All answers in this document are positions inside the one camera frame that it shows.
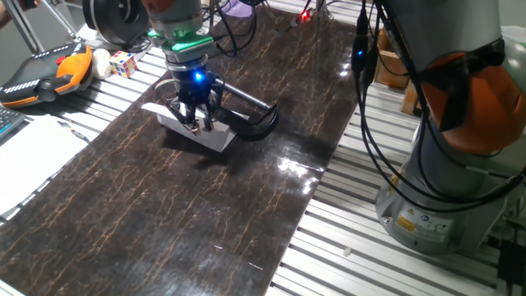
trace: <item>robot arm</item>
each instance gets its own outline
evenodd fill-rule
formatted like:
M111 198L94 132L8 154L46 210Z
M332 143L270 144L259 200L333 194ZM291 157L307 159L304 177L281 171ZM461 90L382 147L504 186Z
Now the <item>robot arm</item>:
M526 50L503 40L497 0L383 0L453 148L488 154L526 126Z

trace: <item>dark marble table surface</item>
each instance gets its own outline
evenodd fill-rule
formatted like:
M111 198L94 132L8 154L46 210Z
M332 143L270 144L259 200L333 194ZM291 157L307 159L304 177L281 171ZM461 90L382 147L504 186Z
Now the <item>dark marble table surface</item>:
M317 43L316 21L278 38L258 16L253 43L209 68L277 102L275 131L214 153L140 109L159 100L150 87L0 227L0 280L27 295L264 294L356 96L352 26L322 22Z

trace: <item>white cardboard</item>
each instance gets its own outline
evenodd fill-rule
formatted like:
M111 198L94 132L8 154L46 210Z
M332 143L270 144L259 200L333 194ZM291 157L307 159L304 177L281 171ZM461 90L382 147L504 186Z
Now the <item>white cardboard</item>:
M232 132L228 125L220 122L214 123L214 130L212 130L211 132L207 132L201 129L200 134L195 135L194 133L188 131L175 118L175 116L173 116L173 114L168 110L168 108L166 108L166 106L163 106L161 104L146 103L142 105L142 108L144 110L156 113L157 121L160 124L175 132L180 133L188 139L196 141L197 143L210 148L211 150L222 152L224 148L228 146L230 141L236 136L236 133ZM201 111L196 110L196 118L200 127L205 126L203 122L203 117L204 114Z

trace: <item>metal pole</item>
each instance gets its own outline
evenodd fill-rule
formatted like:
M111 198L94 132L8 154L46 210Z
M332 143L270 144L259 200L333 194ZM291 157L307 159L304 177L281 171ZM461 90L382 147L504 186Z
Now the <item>metal pole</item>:
M70 24L70 22L67 20L67 18L58 10L56 6L53 4L49 4L47 0L43 0L42 3L49 9L51 13L55 15L57 20L61 23L61 25L66 28L67 33L73 38L76 38L76 30Z
M239 89L231 86L230 84L220 80L219 78L216 78L215 80L219 84L222 84L224 86L225 90L227 90L227 91L231 92L232 94L240 97L241 99L246 100L250 104L254 104L255 106L257 106L259 108L262 108L262 109L265 109L265 110L270 110L272 108L272 106L268 105L267 103L263 102L262 100L256 99L255 97L247 94L246 92L244 92L242 90L239 90Z
M3 0L4 6L7 9L7 13L13 19L13 22L16 25L16 28L22 35L22 38L27 44L27 47L30 48L30 51L33 54L43 53L45 51L44 46L40 43L39 39L36 37L33 27L25 18L22 8L18 4L17 0Z

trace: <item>metal grating floor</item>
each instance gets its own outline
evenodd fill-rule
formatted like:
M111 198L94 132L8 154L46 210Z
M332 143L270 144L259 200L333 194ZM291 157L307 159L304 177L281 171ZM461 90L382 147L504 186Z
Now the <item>metal grating floor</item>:
M373 84L367 122L400 166L418 119L399 111L403 95ZM383 179L369 159L355 111L267 291L271 295L494 295L499 251L426 256L396 242L377 221ZM344 250L350 248L350 255ZM514 292L520 294L520 288Z

